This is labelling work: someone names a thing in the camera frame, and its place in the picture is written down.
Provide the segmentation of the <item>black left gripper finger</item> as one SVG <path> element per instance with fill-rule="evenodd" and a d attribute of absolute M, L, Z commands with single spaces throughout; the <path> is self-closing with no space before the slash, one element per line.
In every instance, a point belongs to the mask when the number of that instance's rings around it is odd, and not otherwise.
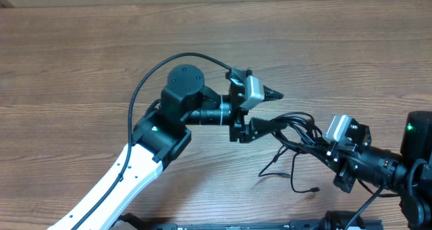
<path fill-rule="evenodd" d="M 264 88 L 264 102 L 268 102 L 268 101 L 275 101 L 275 100 L 281 100 L 284 95 L 276 90 L 273 90 L 267 86 L 263 86 Z"/>
<path fill-rule="evenodd" d="M 248 125 L 248 142 L 287 128 L 287 124 L 253 117 Z"/>

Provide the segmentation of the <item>black cable silver plug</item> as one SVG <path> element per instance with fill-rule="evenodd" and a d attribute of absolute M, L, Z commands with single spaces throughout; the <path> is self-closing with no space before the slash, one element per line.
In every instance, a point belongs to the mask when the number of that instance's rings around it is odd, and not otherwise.
<path fill-rule="evenodd" d="M 287 152 L 289 148 L 287 146 L 280 146 L 273 158 L 258 172 L 257 177 L 283 177 L 289 180 L 291 190 L 296 194 L 308 194 L 317 193 L 320 191 L 319 187 L 311 187 L 309 189 L 298 189 L 294 184 L 294 173 L 295 173 L 295 162 L 296 157 L 300 155 L 300 152 L 295 152 L 292 156 L 289 169 L 283 169 L 282 171 L 270 171 L 269 169 L 276 165 L 279 159 Z"/>

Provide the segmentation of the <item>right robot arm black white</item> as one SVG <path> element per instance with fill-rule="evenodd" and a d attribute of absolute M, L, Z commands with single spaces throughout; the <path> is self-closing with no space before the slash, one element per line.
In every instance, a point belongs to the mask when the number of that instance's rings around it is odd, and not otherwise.
<path fill-rule="evenodd" d="M 348 115 L 335 115 L 323 139 L 335 186 L 349 193 L 355 182 L 367 182 L 392 191 L 409 229 L 431 228 L 431 112 L 408 114 L 398 154 L 372 146 L 369 127 Z"/>

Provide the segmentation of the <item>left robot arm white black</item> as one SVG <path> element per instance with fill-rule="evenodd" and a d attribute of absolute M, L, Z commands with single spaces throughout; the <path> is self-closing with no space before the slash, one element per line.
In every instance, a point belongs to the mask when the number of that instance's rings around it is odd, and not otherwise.
<path fill-rule="evenodd" d="M 227 95 L 206 86 L 203 72 L 178 65 L 167 85 L 132 129 L 115 164 L 52 229 L 109 229 L 135 197 L 176 160 L 192 139 L 189 125 L 226 125 L 232 142 L 249 143 L 283 129 L 282 123 L 245 115 L 283 94 L 266 87 L 251 70 L 230 69 Z"/>

